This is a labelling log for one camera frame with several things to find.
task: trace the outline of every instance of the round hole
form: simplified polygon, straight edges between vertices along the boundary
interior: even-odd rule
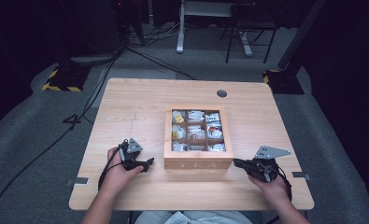
[[[224,90],[219,90],[217,91],[217,95],[221,98],[224,98],[227,96],[227,91],[224,91]]]

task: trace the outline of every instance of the cable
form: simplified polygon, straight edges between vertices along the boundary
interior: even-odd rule
[[[190,18],[191,16],[187,16],[186,18],[184,18],[184,21],[187,20],[188,18]],[[134,44],[132,43],[132,40],[138,40],[139,38],[129,38],[128,39],[128,45],[132,48],[142,48],[142,47],[149,47],[150,45],[152,45],[153,43],[157,42],[158,40],[165,40],[167,38],[170,38],[173,35],[178,35],[178,33],[173,33],[173,34],[169,34],[170,32],[172,32],[173,30],[175,30],[178,26],[180,25],[180,22],[176,23],[174,26],[172,26],[171,28],[167,28],[166,31],[161,32],[161,29],[159,29],[159,32],[157,32],[156,34],[151,35],[151,33],[155,30],[152,29],[148,35],[144,35],[145,37],[145,44]]]
[[[84,118],[90,123],[90,124],[94,124],[93,121],[91,121],[90,119],[88,119],[85,115]]]
[[[114,152],[112,153],[111,157],[108,159],[107,164],[105,168],[103,169],[103,172],[100,174],[99,181],[97,183],[97,190],[100,190],[100,188],[102,187],[102,184],[105,181],[106,173],[109,171],[109,169],[113,168],[114,166],[118,166],[122,164],[122,161],[121,161],[120,163],[115,164],[108,168],[109,164],[112,162],[117,152],[120,151],[120,148],[121,148],[121,145],[118,145],[118,147],[115,148]]]
[[[83,66],[83,67],[94,67],[94,66],[101,65],[101,64],[104,64],[104,63],[110,63],[112,60],[114,60],[115,55],[116,54],[111,54],[111,56],[109,58],[100,59],[100,60],[94,60],[94,61],[88,61],[88,62],[80,62],[80,61],[75,61],[73,59],[71,59],[71,60],[74,63],[78,64],[79,66]]]
[[[172,71],[174,71],[174,72],[180,73],[181,75],[184,75],[184,76],[186,76],[186,77],[189,77],[189,78],[190,78],[190,79],[192,79],[192,80],[198,80],[196,77],[193,77],[193,76],[191,76],[190,74],[183,72],[182,70],[180,70],[180,69],[176,68],[174,65],[172,65],[172,64],[170,64],[170,63],[166,63],[166,62],[164,62],[162,59],[159,59],[159,58],[156,58],[156,57],[150,56],[150,55],[148,55],[148,54],[146,54],[146,53],[139,53],[139,52],[137,52],[137,51],[135,51],[135,50],[133,50],[133,49],[130,49],[130,48],[128,48],[128,47],[126,47],[126,49],[128,49],[129,51],[131,51],[131,52],[133,52],[133,53],[135,53],[135,54],[137,54],[137,55],[140,55],[141,57],[143,57],[143,58],[145,58],[145,59],[147,59],[147,60],[150,60],[150,61],[152,61],[152,62],[154,62],[154,63],[156,63],[156,64],[158,64],[158,65],[160,65],[160,66],[162,66],[162,67],[164,67],[164,68],[167,68],[167,69],[172,70]],[[153,59],[151,59],[151,58],[153,58],[153,59],[155,59],[155,60],[159,60],[159,61],[161,61],[162,63],[158,63],[158,62],[156,62],[155,60],[153,60]]]
[[[121,50],[119,50],[119,52],[115,55],[115,58],[113,61],[111,61],[108,66],[106,67],[106,71],[105,71],[105,75],[102,78],[103,82],[102,85],[100,85],[100,87],[98,87],[96,85],[96,89],[99,88],[98,92],[96,93],[96,96],[99,94],[100,90],[102,89],[101,87],[103,86],[104,81],[106,80],[106,76],[109,72],[109,70],[111,69],[112,64],[114,64],[114,62],[117,61],[117,59],[121,56]],[[41,153],[39,153],[35,158],[33,158],[29,163],[27,163],[8,183],[7,185],[4,187],[4,189],[0,192],[0,199],[1,197],[4,195],[4,193],[7,191],[7,189],[11,186],[11,184],[24,172],[27,170],[27,168],[29,168],[35,161],[37,161],[41,156],[43,156],[46,152],[48,152],[52,147],[54,147],[60,140],[62,140],[67,134],[68,132],[70,132],[72,130],[72,128],[78,123],[78,121],[83,118],[86,114],[86,112],[88,112],[88,110],[91,108],[92,104],[94,103],[96,96],[93,98],[93,100],[91,101],[91,103],[88,105],[88,107],[84,108],[82,114],[78,117],[78,119],[75,119],[74,122],[70,125],[70,127],[64,131],[64,133],[59,136],[51,145],[49,145],[46,149],[44,149]]]

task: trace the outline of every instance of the dark background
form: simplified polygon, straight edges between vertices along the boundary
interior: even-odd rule
[[[288,26],[300,26],[313,3],[298,2],[302,13],[291,14]],[[0,1],[0,119],[32,94],[30,83],[45,67],[100,53],[80,34],[101,51],[112,51],[122,41],[123,21],[117,21],[111,2],[64,5],[71,18],[59,1]],[[143,22],[148,7],[141,1]],[[179,1],[153,0],[154,25],[177,21],[178,8]],[[369,1],[327,1],[299,46],[290,64],[306,69],[313,95],[369,192]]]

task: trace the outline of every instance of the gray carpet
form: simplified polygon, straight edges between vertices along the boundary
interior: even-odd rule
[[[134,50],[157,57],[200,80],[262,82],[262,72],[277,68],[296,31],[277,32],[267,63],[263,63],[265,48],[253,48],[254,56],[247,57],[238,41],[233,46],[230,62],[225,63],[228,36],[219,40],[221,32],[216,27],[189,30],[183,54],[176,54],[176,36]],[[83,92],[42,91],[54,65],[35,77],[33,95],[0,122],[0,192],[29,161],[69,128],[62,121],[83,111],[106,69],[105,65],[93,67]],[[112,66],[111,75],[145,70],[166,71],[166,68],[126,50]],[[180,73],[169,72],[170,75],[189,79]],[[301,70],[298,77],[305,95],[275,95],[275,99],[303,171],[312,178],[308,185],[315,208],[307,213],[308,218],[313,223],[369,223],[369,198],[362,179],[310,94],[306,71]],[[87,119],[93,121],[96,113],[97,107],[92,107]],[[71,188],[65,182],[76,177],[91,131],[92,124],[82,119],[13,182],[0,201],[0,223],[81,221],[84,212],[68,207]],[[266,220],[275,215],[274,212],[263,214]],[[115,212],[111,223],[126,223],[127,215],[127,212]]]

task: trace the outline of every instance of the wooden table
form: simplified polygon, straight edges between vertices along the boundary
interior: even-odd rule
[[[227,91],[221,98],[218,90]],[[70,207],[86,210],[97,193],[97,182],[106,165],[107,151],[133,137],[144,149],[138,160],[155,158],[121,192],[117,210],[269,210],[261,191],[246,172],[228,170],[167,170],[163,167],[165,112],[177,104],[224,105],[234,156],[251,160],[261,145],[289,149],[277,158],[292,184],[293,204],[302,210],[314,206],[290,138],[269,87],[264,83],[112,78],[100,105]]]

